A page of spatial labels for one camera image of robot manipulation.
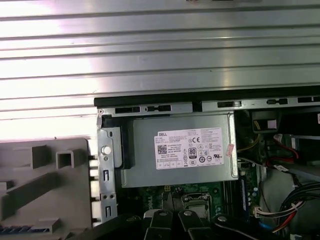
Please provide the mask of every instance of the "80 plus logo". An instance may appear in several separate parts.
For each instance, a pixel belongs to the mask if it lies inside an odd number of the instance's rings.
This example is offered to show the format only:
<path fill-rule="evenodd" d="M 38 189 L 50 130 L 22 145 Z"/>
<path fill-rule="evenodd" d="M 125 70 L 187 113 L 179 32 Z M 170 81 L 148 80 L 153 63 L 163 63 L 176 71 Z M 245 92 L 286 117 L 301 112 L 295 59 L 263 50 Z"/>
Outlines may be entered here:
<path fill-rule="evenodd" d="M 188 152 L 189 152 L 189 158 L 190 159 L 196 159 L 197 158 L 197 149 L 195 147 L 189 148 Z"/>

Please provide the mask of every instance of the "sticker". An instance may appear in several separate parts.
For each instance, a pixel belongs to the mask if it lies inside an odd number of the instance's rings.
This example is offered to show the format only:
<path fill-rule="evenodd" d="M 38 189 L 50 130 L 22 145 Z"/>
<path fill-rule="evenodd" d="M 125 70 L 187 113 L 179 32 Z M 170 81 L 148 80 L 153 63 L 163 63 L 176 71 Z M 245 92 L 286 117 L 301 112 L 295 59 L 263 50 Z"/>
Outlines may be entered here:
<path fill-rule="evenodd" d="M 278 169 L 281 172 L 288 172 L 289 169 L 286 169 L 284 166 L 281 165 L 274 165 L 274 168 Z"/>
<path fill-rule="evenodd" d="M 226 155 L 227 157 L 231 157 L 234 148 L 235 148 L 235 145 L 234 145 L 234 144 L 231 144 L 231 143 L 228 144 L 228 147 L 227 147 L 227 149 L 226 149 L 225 155 Z"/>
<path fill-rule="evenodd" d="M 291 138 L 291 148 L 296 149 L 296 139 L 294 137 Z"/>
<path fill-rule="evenodd" d="M 277 129 L 277 120 L 268 120 L 268 129 Z"/>
<path fill-rule="evenodd" d="M 276 140 L 277 142 L 281 143 L 282 141 L 282 134 L 276 134 L 273 136 L 273 139 Z"/>
<path fill-rule="evenodd" d="M 224 164 L 219 127 L 160 131 L 154 147 L 158 170 Z"/>

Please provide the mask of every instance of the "ribbed metal panel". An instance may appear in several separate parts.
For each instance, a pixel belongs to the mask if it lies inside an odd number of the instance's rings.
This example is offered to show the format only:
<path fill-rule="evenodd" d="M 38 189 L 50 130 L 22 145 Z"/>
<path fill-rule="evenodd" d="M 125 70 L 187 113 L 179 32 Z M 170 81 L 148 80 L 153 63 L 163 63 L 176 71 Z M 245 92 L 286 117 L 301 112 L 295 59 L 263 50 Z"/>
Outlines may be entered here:
<path fill-rule="evenodd" d="M 92 115 L 101 96 L 320 85 L 319 8 L 0 1 L 0 119 Z"/>

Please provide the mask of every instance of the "black cable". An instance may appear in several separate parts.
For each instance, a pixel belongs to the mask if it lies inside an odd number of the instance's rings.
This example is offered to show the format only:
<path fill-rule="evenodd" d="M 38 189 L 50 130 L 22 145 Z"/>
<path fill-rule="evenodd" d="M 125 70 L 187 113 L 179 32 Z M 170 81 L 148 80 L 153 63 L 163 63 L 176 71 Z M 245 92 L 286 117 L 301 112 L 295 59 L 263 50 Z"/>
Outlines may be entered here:
<path fill-rule="evenodd" d="M 265 194 L 264 194 L 264 191 L 263 191 L 263 189 L 262 189 L 262 182 L 260 182 L 259 183 L 259 189 L 260 189 L 260 192 L 261 192 L 261 197 L 262 197 L 262 199 L 263 199 L 263 201 L 264 201 L 264 204 L 265 204 L 265 206 L 266 206 L 266 209 L 268 209 L 268 212 L 269 213 L 271 213 L 271 210 L 270 210 L 270 208 L 269 208 L 269 206 L 268 206 L 268 204 L 267 204 L 267 201 L 266 201 L 266 198 L 265 198 Z"/>

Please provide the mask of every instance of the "circuit board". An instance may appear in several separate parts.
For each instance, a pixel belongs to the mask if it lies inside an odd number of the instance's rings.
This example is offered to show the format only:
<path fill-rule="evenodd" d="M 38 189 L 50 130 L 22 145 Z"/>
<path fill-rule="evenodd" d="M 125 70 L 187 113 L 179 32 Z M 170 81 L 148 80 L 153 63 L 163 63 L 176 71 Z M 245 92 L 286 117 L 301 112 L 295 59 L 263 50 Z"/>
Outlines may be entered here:
<path fill-rule="evenodd" d="M 139 192 L 142 196 L 143 211 L 161 209 L 161 194 L 163 192 L 174 192 L 177 190 L 183 190 L 185 194 L 209 193 L 211 195 L 210 215 L 214 217 L 223 213 L 223 194 L 222 184 L 220 182 L 140 187 Z"/>
<path fill-rule="evenodd" d="M 244 218 L 249 219 L 253 215 L 253 208 L 259 206 L 260 201 L 257 166 L 251 163 L 239 164 L 239 174 Z"/>

